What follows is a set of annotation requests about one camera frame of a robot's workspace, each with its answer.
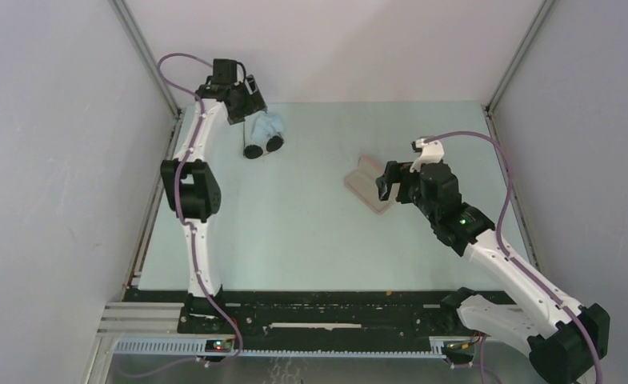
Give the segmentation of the light blue cleaning cloth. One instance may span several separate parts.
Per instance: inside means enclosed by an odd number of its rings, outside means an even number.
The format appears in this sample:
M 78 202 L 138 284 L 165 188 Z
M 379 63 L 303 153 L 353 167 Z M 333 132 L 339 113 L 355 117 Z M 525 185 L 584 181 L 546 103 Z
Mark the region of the light blue cleaning cloth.
M 282 116 L 276 112 L 260 111 L 254 120 L 250 138 L 257 144 L 265 144 L 277 135 L 283 135 L 285 124 Z

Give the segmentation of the pink glasses case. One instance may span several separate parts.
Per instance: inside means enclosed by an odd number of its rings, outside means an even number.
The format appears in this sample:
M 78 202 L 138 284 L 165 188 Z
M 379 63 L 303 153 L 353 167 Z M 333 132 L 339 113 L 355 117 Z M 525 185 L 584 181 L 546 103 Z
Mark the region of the pink glasses case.
M 371 211 L 380 215 L 388 211 L 395 203 L 396 193 L 393 191 L 390 198 L 381 201 L 378 198 L 376 179 L 383 175 L 384 168 L 372 157 L 363 155 L 359 158 L 357 167 L 343 179 L 344 186 Z

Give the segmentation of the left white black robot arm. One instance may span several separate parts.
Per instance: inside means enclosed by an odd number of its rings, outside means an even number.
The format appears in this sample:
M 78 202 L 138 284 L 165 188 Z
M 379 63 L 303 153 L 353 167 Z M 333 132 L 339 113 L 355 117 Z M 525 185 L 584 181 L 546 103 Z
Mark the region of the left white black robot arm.
M 216 58 L 199 63 L 212 73 L 196 90 L 166 78 L 165 84 L 193 97 L 190 132 L 182 147 L 162 161 L 166 199 L 182 226 L 190 265 L 190 283 L 185 309 L 208 333 L 217 333 L 227 323 L 220 303 L 222 283 L 210 252 L 209 231 L 222 204 L 219 182 L 209 164 L 209 142 L 221 124 L 243 123 L 247 117 L 266 110 L 254 76 L 240 61 Z

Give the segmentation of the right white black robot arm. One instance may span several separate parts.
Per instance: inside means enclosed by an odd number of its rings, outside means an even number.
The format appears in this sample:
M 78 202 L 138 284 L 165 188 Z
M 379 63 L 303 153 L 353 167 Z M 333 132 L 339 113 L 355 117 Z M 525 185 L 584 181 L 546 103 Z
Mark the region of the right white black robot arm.
M 498 226 L 462 200 L 447 164 L 428 162 L 415 170 L 408 162 L 391 161 L 376 184 L 381 200 L 398 185 L 397 202 L 415 205 L 441 243 L 497 280 L 518 306 L 513 311 L 461 288 L 439 314 L 444 331 L 481 331 L 527 356 L 548 383 L 575 383 L 589 372 L 597 383 L 604 381 L 601 360 L 610 331 L 606 310 L 597 303 L 583 305 L 521 258 Z

